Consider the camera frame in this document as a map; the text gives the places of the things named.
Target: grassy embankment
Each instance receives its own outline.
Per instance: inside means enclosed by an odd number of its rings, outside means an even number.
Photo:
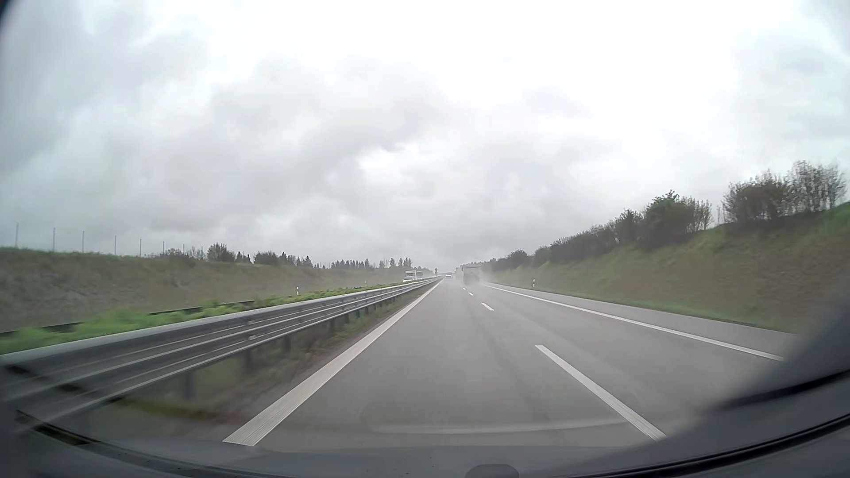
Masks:
[[[0,353],[384,287],[397,270],[320,270],[0,249]],[[301,294],[295,295],[298,286]],[[220,305],[254,299],[254,304]],[[200,305],[200,312],[152,311]],[[80,322],[70,333],[40,327]]]
[[[243,310],[261,309],[272,305],[290,304],[310,299],[321,299],[344,293],[354,293],[395,284],[382,284],[364,287],[343,287],[334,290],[314,291],[301,295],[285,297],[268,297],[256,299],[251,304],[219,304],[217,300],[208,300],[201,304],[201,311],[194,313],[169,312],[167,314],[150,315],[132,310],[115,310],[91,317],[75,325],[72,332],[51,332],[38,327],[24,327],[7,337],[0,338],[0,354],[8,354],[18,350],[35,349],[53,344],[73,342],[74,340],[90,339],[102,335],[139,330],[141,328],[157,327],[160,325],[186,322],[203,317],[221,316]]]
[[[569,264],[490,275],[493,282],[588,299],[743,322],[789,332],[818,325],[824,299],[846,296],[850,204],[788,218],[780,227],[695,234],[643,251],[616,248]]]

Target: white truck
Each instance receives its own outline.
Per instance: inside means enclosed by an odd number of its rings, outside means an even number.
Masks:
[[[481,280],[481,266],[478,264],[470,264],[470,265],[462,265],[461,270],[463,271],[463,283],[464,284],[476,284]]]

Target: bush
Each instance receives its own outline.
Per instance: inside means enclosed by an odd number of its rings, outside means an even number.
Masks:
[[[228,248],[226,244],[216,242],[207,249],[207,260],[211,262],[236,262],[236,256]]]
[[[534,251],[534,256],[531,258],[531,265],[535,267],[540,267],[544,265],[546,262],[549,262],[549,259],[552,258],[552,249],[549,246],[540,246],[537,250]]]
[[[846,192],[847,181],[836,164],[814,166],[798,161],[785,177],[768,170],[729,184],[723,196],[723,212],[726,220],[739,224],[774,221],[795,213],[832,209]]]
[[[280,265],[281,257],[275,251],[254,254],[254,264]]]

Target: cloudy sky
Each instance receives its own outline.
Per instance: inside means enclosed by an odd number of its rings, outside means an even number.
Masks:
[[[0,244],[449,268],[670,189],[847,170],[848,5],[22,0]]]

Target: white lane marking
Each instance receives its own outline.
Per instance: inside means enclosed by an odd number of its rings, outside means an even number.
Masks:
[[[590,313],[590,314],[596,314],[597,316],[603,316],[603,317],[608,317],[608,318],[611,318],[611,319],[616,319],[618,321],[628,322],[630,324],[639,325],[641,327],[652,328],[654,330],[660,330],[662,332],[672,333],[673,335],[678,335],[680,337],[687,337],[688,339],[693,339],[693,340],[699,340],[700,342],[705,342],[707,344],[719,345],[721,347],[726,347],[727,349],[737,350],[739,352],[745,352],[747,354],[752,354],[754,356],[769,358],[770,360],[775,360],[775,361],[783,361],[784,360],[784,358],[782,356],[777,356],[775,354],[762,352],[761,350],[755,350],[755,349],[750,349],[750,348],[747,348],[747,347],[742,347],[740,345],[730,344],[728,342],[721,342],[720,340],[709,339],[707,337],[701,337],[700,335],[693,335],[692,333],[681,332],[681,331],[673,330],[671,328],[666,328],[666,327],[660,327],[660,326],[657,326],[657,325],[648,324],[646,322],[633,321],[632,319],[626,319],[625,317],[612,316],[611,314],[605,314],[603,312],[597,312],[595,310],[585,309],[583,307],[577,307],[575,305],[564,304],[563,302],[555,302],[554,300],[542,299],[540,297],[535,297],[533,295],[514,292],[512,290],[502,289],[502,288],[493,287],[493,286],[487,286],[487,287],[493,288],[495,290],[501,290],[503,292],[515,293],[517,295],[521,295],[521,296],[527,297],[529,299],[542,300],[543,302],[548,302],[549,304],[561,305],[563,307],[569,307],[571,309],[581,310],[582,312],[587,312],[587,313]]]
[[[646,436],[652,438],[653,440],[660,440],[665,437],[664,432],[655,428],[650,422],[646,420],[646,418],[638,415],[634,410],[629,408],[622,401],[617,400],[617,397],[608,393],[608,391],[599,385],[596,384],[593,380],[590,380],[584,373],[579,372],[575,367],[571,366],[564,359],[559,356],[556,356],[551,350],[547,349],[543,345],[535,345],[537,349],[543,352],[543,355],[552,359],[559,367],[563,368],[566,373],[569,373],[576,380],[581,382],[582,385],[587,387],[588,390],[593,392],[594,395],[598,396],[605,403],[608,404],[609,407],[614,408],[614,411],[622,415],[623,418],[629,421],[629,423],[635,425],[635,428],[641,430]]]
[[[324,367],[313,373],[298,384],[294,389],[289,390],[275,403],[269,405],[268,408],[260,412],[256,417],[248,420],[248,423],[242,425],[237,431],[233,432],[224,439],[229,443],[237,443],[240,445],[248,445],[253,447],[262,440],[271,430],[288,417],[292,412],[307,401],[322,385],[333,378],[340,370],[349,364],[356,356],[366,349],[372,342],[381,337],[381,334],[387,332],[396,322],[399,321],[407,312],[409,312],[416,304],[419,304],[425,299],[428,294],[434,291],[436,287],[431,287],[430,290],[422,294],[418,299],[408,304],[404,309],[399,310],[396,314],[387,319],[383,324],[379,325],[375,330],[371,331],[364,338],[360,339],[356,344],[348,347],[342,354],[338,355],[332,361],[325,364]]]

